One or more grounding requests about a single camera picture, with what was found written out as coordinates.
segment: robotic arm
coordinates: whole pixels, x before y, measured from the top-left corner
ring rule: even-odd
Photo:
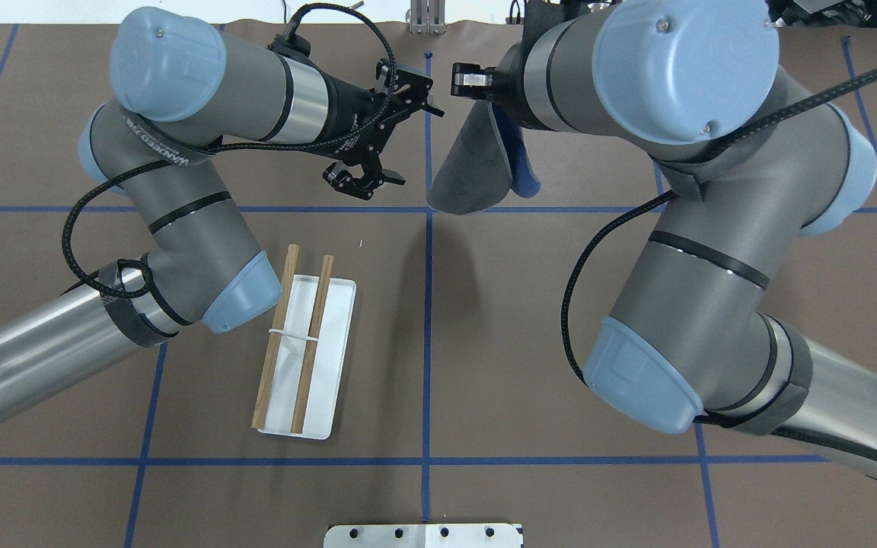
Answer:
[[[266,253],[210,162],[216,152],[272,149],[268,142],[326,156],[335,163],[324,179],[362,199],[404,183],[378,154],[414,112],[442,115],[432,81],[379,62],[377,87],[359,89],[310,62],[298,24],[295,15],[264,49],[155,8],[122,23],[110,58],[114,100],[94,112],[79,153],[98,183],[136,174],[119,187],[157,249],[101,268],[95,281],[0,329],[0,422],[191,323],[227,332],[278,301]],[[220,145],[220,135],[261,143]],[[139,169],[152,163],[161,169]],[[358,165],[360,177],[347,169]]]
[[[720,146],[811,97],[777,65],[766,4],[533,0],[526,15],[500,65],[455,66],[453,94],[526,128],[629,140],[678,195],[602,322],[588,388],[655,430],[775,434],[877,480],[877,375],[757,311],[794,239],[838,226],[877,171],[831,104]],[[439,171],[432,189],[454,184]]]

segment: cable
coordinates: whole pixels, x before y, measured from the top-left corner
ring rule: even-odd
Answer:
[[[693,422],[721,426],[724,428],[732,425],[729,417],[713,416],[713,414],[710,414],[709,416],[706,416],[706,414],[700,414],[700,416],[697,416]],[[847,454],[856,455],[856,457],[877,462],[876,448],[871,448],[866,444],[860,444],[858,441],[848,440],[832,434],[815,432],[814,430],[804,430],[802,428],[793,428],[790,426],[780,426],[776,430],[773,430],[770,435],[794,441],[801,441],[805,444],[819,445],[819,447],[823,448],[832,448],[832,450],[835,451],[846,452]]]
[[[595,252],[595,248],[598,247],[601,240],[605,239],[608,234],[613,232],[616,228],[619,228],[621,225],[624,225],[624,223],[631,221],[631,219],[647,214],[647,212],[652,211],[654,208],[658,208],[660,205],[665,204],[665,202],[672,200],[676,196],[678,196],[678,194],[676,194],[675,191],[669,190],[657,198],[653,198],[648,202],[644,202],[642,205],[638,205],[637,208],[631,209],[629,212],[624,212],[622,215],[618,215],[618,218],[607,223],[604,228],[600,229],[599,232],[595,234],[594,238],[591,239],[591,242],[588,242],[588,246],[581,252],[581,256],[577,259],[577,263],[574,264],[574,270],[570,273],[570,278],[567,280],[567,287],[564,288],[563,301],[560,302],[560,336],[563,338],[563,351],[567,356],[567,361],[570,363],[571,369],[574,370],[574,374],[577,375],[577,378],[580,378],[581,382],[584,382],[585,384],[587,384],[587,382],[584,381],[584,372],[582,372],[581,368],[577,365],[577,358],[574,357],[574,350],[570,345],[570,328],[568,327],[570,299],[571,296],[574,295],[574,287],[577,285],[578,278],[581,277],[581,271],[584,270],[584,265],[588,262],[589,257],[591,257],[591,253]]]
[[[354,131],[349,132],[349,134],[337,136],[337,138],[333,139],[325,139],[320,140],[319,142],[310,142],[306,143],[306,145],[275,145],[275,143],[264,143],[264,142],[234,142],[230,145],[219,145],[213,146],[206,149],[207,152],[227,152],[229,150],[290,150],[290,151],[308,151],[308,150],[316,150],[318,148],[327,148],[330,146],[338,145],[341,142],[347,142],[352,138],[355,138],[357,135],[361,135],[363,132],[368,131],[368,129],[372,128],[380,118],[384,117],[387,112],[387,104],[389,104],[394,96],[394,82],[396,82],[397,73],[394,71],[394,66],[397,65],[396,60],[394,60],[394,50],[391,49],[390,43],[385,38],[381,29],[377,27],[374,21],[369,20],[366,15],[362,14],[360,11],[352,10],[350,8],[346,8],[344,6],[338,6],[338,4],[306,4],[305,6],[301,6],[299,10],[293,14],[293,17],[289,20],[289,26],[283,31],[282,37],[286,41],[292,41],[293,35],[296,34],[296,27],[299,27],[300,21],[303,20],[306,14],[309,14],[310,11],[314,10],[330,10],[330,11],[341,11],[344,14],[350,14],[355,18],[358,18],[363,22],[363,24],[368,25],[372,32],[377,36],[378,40],[381,42],[381,45],[384,47],[384,51],[387,53],[387,69],[389,72],[387,73],[387,86],[385,89],[385,100],[381,101],[381,106],[375,111],[375,115],[373,115],[368,122],[365,122],[361,127],[354,129]]]
[[[877,82],[877,68],[859,74],[859,76],[821,91],[821,93],[813,94],[813,96],[797,101],[797,103],[790,104],[789,107],[784,107],[764,116],[756,122],[752,122],[751,124],[737,129],[737,131],[732,132],[732,134],[721,138],[719,142],[717,142],[717,145],[713,146],[713,149],[710,149],[709,154],[700,157],[699,161],[707,162],[713,160],[725,152],[727,148],[735,145],[735,143],[740,142],[742,139],[748,138],[748,136],[756,134],[756,132],[780,124],[780,122],[807,112],[808,110],[811,110],[811,108],[820,107],[822,104],[829,103],[829,101],[835,100],[835,98],[841,97],[844,94],[852,93],[852,91],[867,86],[867,84],[873,82]],[[601,240],[605,239],[605,237],[614,229],[619,228],[621,225],[631,221],[631,219],[636,218],[638,215],[652,211],[652,209],[665,204],[665,202],[672,200],[676,196],[678,195],[675,194],[675,192],[669,190],[668,192],[665,192],[665,194],[648,202],[644,202],[644,204],[638,205],[637,208],[631,209],[631,211],[626,212],[626,214],[609,222],[608,225],[605,225],[604,228],[595,234],[594,238],[591,239],[591,242],[588,243],[588,246],[585,247],[584,252],[581,252],[581,256],[577,259],[577,263],[574,264],[574,270],[570,273],[570,278],[567,280],[567,287],[564,288],[563,301],[560,302],[560,337],[563,339],[563,350],[564,355],[567,357],[567,363],[570,364],[570,368],[571,370],[574,370],[574,374],[577,375],[577,378],[581,379],[581,382],[584,382],[585,384],[587,384],[587,382],[584,381],[584,372],[581,371],[581,367],[578,365],[577,358],[575,358],[574,351],[571,348],[569,327],[570,299],[571,296],[574,295],[574,288],[575,285],[577,285],[578,277],[581,276],[581,270],[584,269],[585,263],[587,263],[591,253],[595,252],[595,248],[598,247]]]
[[[797,101],[797,103],[790,104],[788,107],[784,107],[776,112],[768,114],[758,121],[745,125],[744,127],[737,129],[737,131],[732,132],[732,134],[721,138],[719,142],[713,146],[713,149],[710,149],[710,152],[707,153],[706,156],[700,158],[700,162],[713,160],[725,152],[727,148],[735,145],[735,143],[740,142],[742,139],[748,138],[748,136],[756,134],[756,132],[761,132],[763,129],[780,124],[780,122],[786,119],[797,116],[798,114],[803,114],[804,112],[811,110],[811,108],[820,107],[822,104],[830,103],[831,101],[836,100],[836,98],[852,93],[852,91],[867,86],[867,84],[873,82],[877,82],[877,68],[859,74],[855,78],[842,82],[837,86],[821,91],[821,93],[813,94],[811,97],[804,98],[804,100]]]
[[[90,192],[84,194],[83,197],[80,198],[72,208],[70,208],[70,213],[66,216],[66,222],[63,223],[63,233],[60,237],[60,246],[62,246],[63,259],[66,261],[66,266],[69,267],[70,272],[72,272],[73,275],[83,283],[83,285],[89,285],[91,288],[94,288],[94,290],[99,291],[102,295],[113,296],[113,298],[138,298],[139,296],[145,295],[147,292],[151,291],[151,285],[154,283],[154,274],[151,272],[151,268],[147,264],[142,263],[142,261],[139,260],[121,259],[117,261],[119,267],[136,268],[140,270],[144,280],[144,285],[137,291],[125,292],[117,290],[117,288],[107,287],[107,285],[94,280],[90,274],[87,274],[87,272],[80,267],[80,263],[77,263],[76,257],[73,256],[73,226],[76,225],[76,219],[79,218],[81,212],[83,212],[83,208],[87,207],[87,204],[93,201],[94,198],[100,196],[100,194],[104,194],[104,192],[111,190],[111,188],[118,184],[124,183],[124,181],[129,178],[137,177],[140,174],[146,174],[149,171],[160,170],[161,167],[166,166],[171,166],[171,164],[167,163],[165,160],[157,160],[157,162],[151,162],[150,164],[144,164],[143,166],[135,167],[135,169],[124,171],[124,173],[119,174],[119,176],[108,180],[107,183],[91,188]]]
[[[286,3],[283,2],[283,10],[285,10]],[[369,119],[368,122],[361,125],[361,127],[354,129],[354,131],[348,132],[348,134],[337,136],[336,138],[321,140],[320,142],[311,142],[306,143],[306,145],[274,145],[274,143],[261,143],[261,142],[235,142],[230,143],[230,145],[216,145],[206,147],[205,152],[209,153],[219,153],[219,152],[227,152],[229,150],[292,150],[292,151],[307,151],[314,150],[319,148],[327,148],[331,146],[338,145],[341,142],[347,142],[352,138],[355,138],[357,135],[361,135],[363,132],[368,131],[368,129],[372,128],[380,118],[387,112],[387,106],[391,102],[394,97],[394,82],[396,82],[397,72],[394,70],[394,66],[397,65],[396,59],[394,59],[394,50],[391,48],[390,43],[387,41],[387,38],[381,32],[381,29],[377,27],[374,21],[369,20],[364,14],[360,11],[352,10],[351,8],[346,8],[344,6],[338,6],[337,4],[306,4],[305,6],[300,7],[299,10],[293,14],[292,19],[289,21],[288,27],[283,31],[283,38],[290,41],[293,38],[293,35],[296,34],[296,28],[299,27],[300,21],[303,20],[306,14],[309,14],[310,11],[314,10],[330,10],[330,11],[341,11],[344,14],[350,14],[355,18],[358,18],[363,22],[363,24],[368,25],[372,32],[375,32],[375,36],[377,36],[378,40],[381,41],[381,45],[384,47],[385,52],[387,53],[387,68],[389,72],[387,73],[386,80],[386,90],[385,90],[385,98],[381,101],[381,106],[375,111],[375,115]],[[80,267],[80,264],[77,263],[76,257],[73,254],[71,240],[73,238],[73,226],[76,225],[77,218],[79,218],[81,212],[83,212],[83,208],[86,205],[93,201],[94,198],[100,196],[100,194],[104,194],[104,192],[111,190],[111,188],[117,186],[120,183],[124,183],[124,181],[129,180],[129,178],[137,177],[140,174],[148,173],[149,171],[159,170],[161,167],[170,166],[170,163],[167,163],[165,160],[157,160],[156,162],[151,162],[150,164],[145,164],[140,167],[135,167],[135,169],[125,171],[125,173],[119,174],[117,177],[111,178],[106,183],[98,185],[97,187],[90,190],[90,192],[83,195],[79,201],[73,205],[73,208],[70,209],[69,215],[66,216],[66,222],[63,225],[62,238],[60,238],[60,246],[62,246],[63,259],[66,261],[66,266],[69,267],[70,271],[74,276],[77,277],[79,282],[73,287],[66,290],[69,292],[74,288],[79,287],[80,285],[88,285],[88,287],[97,290],[102,295],[112,296],[112,298],[138,298],[139,296],[146,295],[147,292],[151,291],[151,288],[154,285],[154,274],[151,272],[151,268],[142,261],[139,260],[118,260],[117,264],[119,268],[136,268],[140,270],[142,274],[142,278],[144,280],[144,285],[139,290],[132,292],[125,292],[121,290],[117,290],[117,288],[108,287],[108,285],[101,284],[97,280],[95,280],[95,275],[97,274],[87,274],[83,268]]]

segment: white plastic tray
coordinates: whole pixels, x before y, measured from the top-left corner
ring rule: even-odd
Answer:
[[[327,307],[321,323],[320,340],[314,357],[314,374],[310,384],[303,433],[289,432],[296,403],[296,387],[303,368],[303,350],[306,340],[293,339],[288,334],[279,337],[279,354],[273,374],[273,391],[269,396],[266,425],[258,429],[264,434],[278,434],[295,438],[326,440],[333,427],[333,414],[337,408],[337,392],[344,371],[344,350],[351,330],[351,313],[358,286],[351,280],[331,278],[327,288]],[[310,329],[310,316],[317,295],[317,277],[297,274],[286,309],[283,332],[293,336],[306,336]]]

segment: gray cloth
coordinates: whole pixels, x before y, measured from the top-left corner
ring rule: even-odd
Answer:
[[[477,101],[438,169],[426,200],[440,212],[472,214],[498,204],[511,185],[512,170],[492,104]]]

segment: light blue joint cap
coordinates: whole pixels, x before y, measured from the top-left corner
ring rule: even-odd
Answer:
[[[703,412],[703,401],[655,347],[607,317],[584,367],[592,392],[631,419],[665,434],[681,434]]]
[[[158,8],[131,11],[110,51],[114,97],[157,122],[201,110],[224,73],[225,43],[212,25]]]
[[[595,41],[595,90],[631,134],[689,145],[744,125],[779,56],[764,0],[631,0]]]
[[[84,171],[87,171],[87,177],[90,177],[97,184],[107,183],[107,176],[100,169],[100,166],[97,165],[97,159],[94,156],[94,146],[90,143],[90,129],[94,127],[94,120],[97,119],[97,112],[100,112],[101,108],[104,108],[104,105],[101,104],[94,111],[94,114],[91,114],[90,121],[87,122],[87,127],[83,128],[83,133],[80,134],[80,140],[76,146],[77,156],[80,157],[80,165],[83,166]],[[110,191],[126,196],[123,188],[118,186],[111,188]]]
[[[225,333],[272,308],[281,295],[273,265],[259,252],[215,298],[202,322],[212,333]]]
[[[848,170],[845,171],[841,190],[838,190],[838,195],[831,201],[831,205],[822,212],[821,216],[801,228],[798,233],[801,236],[817,236],[838,228],[848,215],[852,215],[856,209],[862,207],[877,180],[875,149],[868,139],[855,129],[840,108],[833,104],[829,105],[838,113],[845,128],[848,129]]]

